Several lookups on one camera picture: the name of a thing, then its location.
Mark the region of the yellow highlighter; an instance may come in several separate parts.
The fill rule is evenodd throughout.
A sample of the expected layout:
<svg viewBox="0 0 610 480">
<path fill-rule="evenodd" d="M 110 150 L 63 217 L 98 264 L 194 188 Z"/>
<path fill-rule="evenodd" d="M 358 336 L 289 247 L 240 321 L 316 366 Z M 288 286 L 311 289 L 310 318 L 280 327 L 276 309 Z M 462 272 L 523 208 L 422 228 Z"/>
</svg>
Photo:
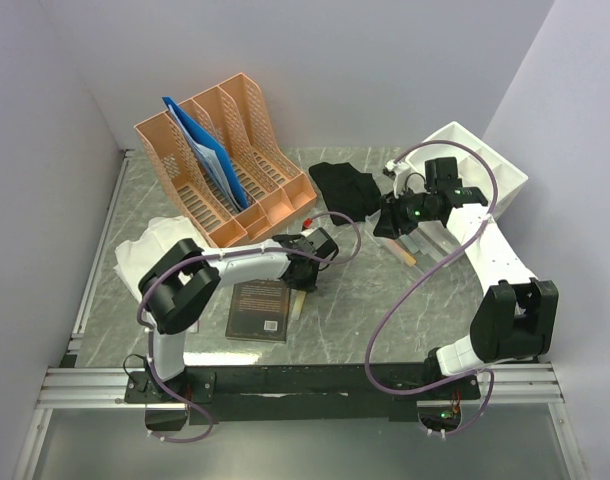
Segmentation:
<svg viewBox="0 0 610 480">
<path fill-rule="evenodd" d="M 290 313 L 291 321 L 297 321 L 300 318 L 306 296 L 307 293 L 305 291 L 295 292 L 295 300 Z"/>
</svg>

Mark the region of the orange cap pink highlighter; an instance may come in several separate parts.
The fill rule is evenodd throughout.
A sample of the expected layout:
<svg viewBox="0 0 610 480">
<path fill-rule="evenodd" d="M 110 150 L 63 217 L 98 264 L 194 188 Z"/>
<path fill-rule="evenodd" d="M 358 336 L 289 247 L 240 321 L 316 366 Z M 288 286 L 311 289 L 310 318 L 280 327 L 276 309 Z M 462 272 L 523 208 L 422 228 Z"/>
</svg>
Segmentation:
<svg viewBox="0 0 610 480">
<path fill-rule="evenodd" d="M 413 267 L 416 265 L 416 259 L 403 247 L 395 241 L 391 242 L 390 249 L 392 253 L 406 266 Z"/>
</svg>

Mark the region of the black book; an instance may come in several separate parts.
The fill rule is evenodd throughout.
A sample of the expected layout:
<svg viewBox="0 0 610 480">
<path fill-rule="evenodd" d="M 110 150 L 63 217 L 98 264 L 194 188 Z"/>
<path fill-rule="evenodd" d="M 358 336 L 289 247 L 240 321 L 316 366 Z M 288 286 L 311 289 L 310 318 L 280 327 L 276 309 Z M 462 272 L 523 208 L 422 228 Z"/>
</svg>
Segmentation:
<svg viewBox="0 0 610 480">
<path fill-rule="evenodd" d="M 233 340 L 285 342 L 289 308 L 290 290 L 281 281 L 236 284 L 225 336 Z"/>
</svg>

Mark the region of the black cloth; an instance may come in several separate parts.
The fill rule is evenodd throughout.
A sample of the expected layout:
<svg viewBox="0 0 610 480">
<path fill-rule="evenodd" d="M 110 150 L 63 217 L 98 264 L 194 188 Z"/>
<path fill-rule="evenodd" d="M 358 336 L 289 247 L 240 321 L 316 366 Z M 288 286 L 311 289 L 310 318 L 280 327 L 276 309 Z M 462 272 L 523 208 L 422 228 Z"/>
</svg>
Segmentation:
<svg viewBox="0 0 610 480">
<path fill-rule="evenodd" d="M 380 209 L 381 192 L 370 173 L 359 172 L 348 162 L 321 162 L 311 166 L 308 172 L 328 211 L 362 222 Z"/>
</svg>

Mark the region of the blue document folder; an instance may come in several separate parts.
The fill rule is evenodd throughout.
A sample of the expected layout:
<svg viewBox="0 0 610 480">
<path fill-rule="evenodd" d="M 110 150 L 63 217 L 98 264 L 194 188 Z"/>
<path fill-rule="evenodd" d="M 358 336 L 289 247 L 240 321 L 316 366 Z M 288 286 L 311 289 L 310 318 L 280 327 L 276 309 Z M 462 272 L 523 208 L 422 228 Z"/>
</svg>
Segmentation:
<svg viewBox="0 0 610 480">
<path fill-rule="evenodd" d="M 218 190 L 237 212 L 249 207 L 246 194 L 224 148 L 171 97 L 163 96 L 168 112 L 180 127 L 190 149 Z"/>
</svg>

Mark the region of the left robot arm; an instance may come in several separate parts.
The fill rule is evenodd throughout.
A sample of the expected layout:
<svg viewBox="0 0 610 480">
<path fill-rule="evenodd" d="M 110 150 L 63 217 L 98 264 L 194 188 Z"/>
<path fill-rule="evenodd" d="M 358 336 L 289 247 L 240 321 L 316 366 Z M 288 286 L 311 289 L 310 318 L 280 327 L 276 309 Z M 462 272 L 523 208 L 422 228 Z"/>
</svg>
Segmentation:
<svg viewBox="0 0 610 480">
<path fill-rule="evenodd" d="M 126 401 L 208 401 L 215 378 L 190 374 L 184 351 L 188 330 L 212 297 L 223 288 L 233 290 L 227 338 L 283 342 L 291 292 L 315 291 L 320 270 L 338 253 L 338 245 L 322 228 L 226 249 L 203 249 L 189 237 L 178 240 L 130 282 L 139 302 L 136 320 L 148 335 L 148 352 L 140 358 L 141 371 L 129 376 Z"/>
</svg>

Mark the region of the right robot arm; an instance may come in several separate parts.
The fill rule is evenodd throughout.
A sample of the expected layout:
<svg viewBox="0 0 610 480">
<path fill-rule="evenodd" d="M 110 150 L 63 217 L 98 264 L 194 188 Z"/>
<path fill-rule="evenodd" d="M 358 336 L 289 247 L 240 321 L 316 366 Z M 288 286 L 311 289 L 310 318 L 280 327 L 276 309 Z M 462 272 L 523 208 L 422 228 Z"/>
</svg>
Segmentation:
<svg viewBox="0 0 610 480">
<path fill-rule="evenodd" d="M 518 258 L 489 211 L 493 199 L 463 184 L 455 158 L 431 159 L 424 168 L 422 192 L 408 187 L 410 168 L 390 168 L 394 189 L 380 199 L 373 233 L 396 240 L 423 222 L 438 221 L 459 244 L 445 259 L 465 255 L 480 282 L 483 299 L 468 334 L 430 351 L 424 362 L 424 389 L 441 399 L 456 389 L 458 374 L 547 353 L 559 292 L 553 281 L 537 279 Z"/>
</svg>

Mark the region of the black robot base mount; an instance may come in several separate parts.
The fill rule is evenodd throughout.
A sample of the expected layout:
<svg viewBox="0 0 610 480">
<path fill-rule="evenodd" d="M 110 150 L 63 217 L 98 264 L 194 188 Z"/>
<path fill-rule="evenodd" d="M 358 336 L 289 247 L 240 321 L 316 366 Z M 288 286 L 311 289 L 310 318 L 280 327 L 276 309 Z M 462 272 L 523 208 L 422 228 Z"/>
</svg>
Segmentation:
<svg viewBox="0 0 610 480">
<path fill-rule="evenodd" d="M 384 386 L 407 390 L 425 382 L 421 363 L 372 364 L 375 378 Z M 155 385 L 149 373 L 133 371 L 124 400 L 134 405 L 163 405 L 174 402 Z M 475 376 L 414 396 L 392 396 L 376 389 L 365 375 L 363 364 L 329 365 L 244 365 L 189 366 L 181 380 L 166 382 L 176 393 L 205 408 L 214 423 L 226 421 L 278 421 L 318 419 L 386 418 L 390 421 L 418 421 L 418 401 L 478 400 L 481 393 Z M 207 425 L 207 419 L 180 409 L 154 415 L 148 408 L 148 426 L 180 430 L 190 425 Z"/>
</svg>

